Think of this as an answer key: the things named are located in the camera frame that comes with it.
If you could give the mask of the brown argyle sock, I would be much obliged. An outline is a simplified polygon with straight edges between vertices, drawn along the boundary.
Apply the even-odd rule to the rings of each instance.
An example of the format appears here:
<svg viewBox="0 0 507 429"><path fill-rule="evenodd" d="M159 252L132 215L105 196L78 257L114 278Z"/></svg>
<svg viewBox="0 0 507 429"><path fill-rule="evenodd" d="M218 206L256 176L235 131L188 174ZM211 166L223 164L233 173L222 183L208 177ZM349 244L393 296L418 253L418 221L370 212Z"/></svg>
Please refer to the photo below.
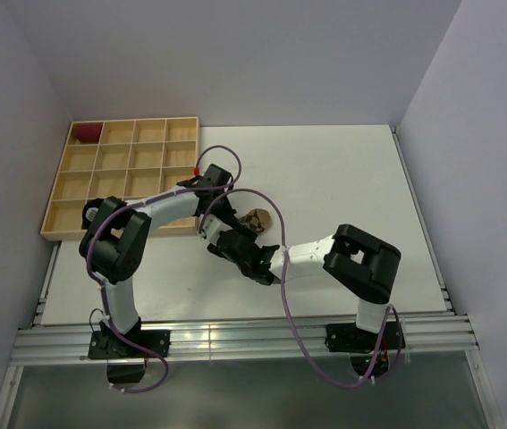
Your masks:
<svg viewBox="0 0 507 429"><path fill-rule="evenodd" d="M264 208L251 209L239 218L239 222L256 234L265 233L272 226L271 215Z"/></svg>

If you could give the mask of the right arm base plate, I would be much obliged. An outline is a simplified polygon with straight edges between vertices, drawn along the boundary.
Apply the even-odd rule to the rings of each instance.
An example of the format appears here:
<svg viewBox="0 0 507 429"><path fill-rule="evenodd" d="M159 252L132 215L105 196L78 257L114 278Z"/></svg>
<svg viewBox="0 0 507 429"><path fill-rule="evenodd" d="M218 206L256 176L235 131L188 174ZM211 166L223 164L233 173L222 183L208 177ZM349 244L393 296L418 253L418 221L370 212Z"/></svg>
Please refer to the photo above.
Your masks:
<svg viewBox="0 0 507 429"><path fill-rule="evenodd" d="M360 330L355 323L327 324L325 326L325 346L330 352L372 353L377 334ZM386 323L381 349L397 350L406 346L395 321Z"/></svg>

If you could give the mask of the black sock with blue marks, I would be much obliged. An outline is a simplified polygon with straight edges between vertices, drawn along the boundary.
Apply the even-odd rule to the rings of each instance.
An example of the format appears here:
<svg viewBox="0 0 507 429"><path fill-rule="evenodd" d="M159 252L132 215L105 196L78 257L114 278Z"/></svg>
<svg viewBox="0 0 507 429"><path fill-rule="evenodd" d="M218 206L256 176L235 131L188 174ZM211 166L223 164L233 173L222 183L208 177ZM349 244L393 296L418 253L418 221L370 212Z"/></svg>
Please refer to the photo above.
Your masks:
<svg viewBox="0 0 507 429"><path fill-rule="evenodd" d="M82 208L81 212L81 228L86 231L90 228L93 223L96 226L100 225L100 221L97 221L97 212L102 205L104 199L95 198L89 200L87 204Z"/></svg>

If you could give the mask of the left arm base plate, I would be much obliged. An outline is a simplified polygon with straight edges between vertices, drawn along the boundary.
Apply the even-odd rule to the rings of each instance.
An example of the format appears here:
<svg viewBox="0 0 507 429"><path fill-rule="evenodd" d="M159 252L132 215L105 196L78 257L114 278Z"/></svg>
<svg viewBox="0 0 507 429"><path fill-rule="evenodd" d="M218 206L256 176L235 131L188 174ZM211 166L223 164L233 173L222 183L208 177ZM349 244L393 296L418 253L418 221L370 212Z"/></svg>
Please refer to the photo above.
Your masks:
<svg viewBox="0 0 507 429"><path fill-rule="evenodd" d="M141 330L127 339L166 358L170 337L168 330ZM88 359L105 361L107 381L114 385L130 387L139 383L146 373L149 358L149 353L120 340L111 330L91 334Z"/></svg>

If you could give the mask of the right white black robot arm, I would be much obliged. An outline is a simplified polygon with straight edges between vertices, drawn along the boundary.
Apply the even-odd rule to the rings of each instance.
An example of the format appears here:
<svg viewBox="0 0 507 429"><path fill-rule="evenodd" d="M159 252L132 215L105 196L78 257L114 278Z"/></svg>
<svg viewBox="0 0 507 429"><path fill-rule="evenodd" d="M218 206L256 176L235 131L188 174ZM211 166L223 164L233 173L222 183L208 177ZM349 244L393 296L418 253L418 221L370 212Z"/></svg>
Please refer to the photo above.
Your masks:
<svg viewBox="0 0 507 429"><path fill-rule="evenodd" d="M290 248L259 246L255 232L217 218L207 221L200 235L210 253L261 285L329 274L358 299L355 341L371 349L384 338L384 312L401 261L401 251L393 245L349 224L321 240Z"/></svg>

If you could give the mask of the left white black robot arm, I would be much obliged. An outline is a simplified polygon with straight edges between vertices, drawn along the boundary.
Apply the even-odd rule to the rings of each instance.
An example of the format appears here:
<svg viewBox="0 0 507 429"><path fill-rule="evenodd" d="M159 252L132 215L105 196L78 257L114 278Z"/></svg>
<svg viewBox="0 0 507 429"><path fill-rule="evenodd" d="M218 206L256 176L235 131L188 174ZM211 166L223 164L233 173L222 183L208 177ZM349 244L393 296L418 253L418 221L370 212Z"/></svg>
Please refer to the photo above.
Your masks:
<svg viewBox="0 0 507 429"><path fill-rule="evenodd" d="M85 234L79 253L86 261L88 276L101 288L103 324L112 331L108 344L119 356L130 357L141 345L133 275L142 262L148 237L174 221L200 218L235 182L231 173L211 164L203 174L155 196L130 201L95 198L82 208Z"/></svg>

